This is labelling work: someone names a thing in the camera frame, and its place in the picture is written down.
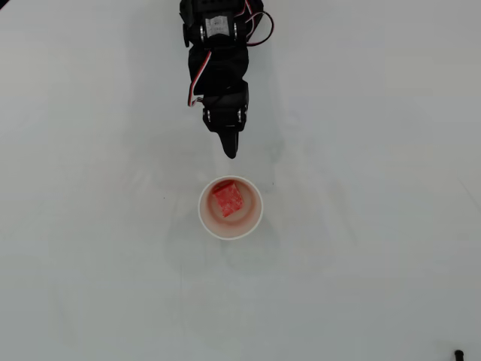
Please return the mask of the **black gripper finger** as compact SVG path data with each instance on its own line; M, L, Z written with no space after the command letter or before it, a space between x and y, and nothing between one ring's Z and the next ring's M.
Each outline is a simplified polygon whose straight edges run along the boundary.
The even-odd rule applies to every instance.
M229 159L234 159L237 156L239 132L237 131L222 131L217 132L222 144L225 155Z

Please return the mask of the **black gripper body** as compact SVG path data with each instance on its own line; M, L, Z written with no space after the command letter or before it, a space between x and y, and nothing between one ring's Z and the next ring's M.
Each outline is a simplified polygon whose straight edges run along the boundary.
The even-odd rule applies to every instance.
M212 132L244 130L247 122L249 88L244 80L249 65L245 46L189 50L191 78L187 105L204 106L203 120Z

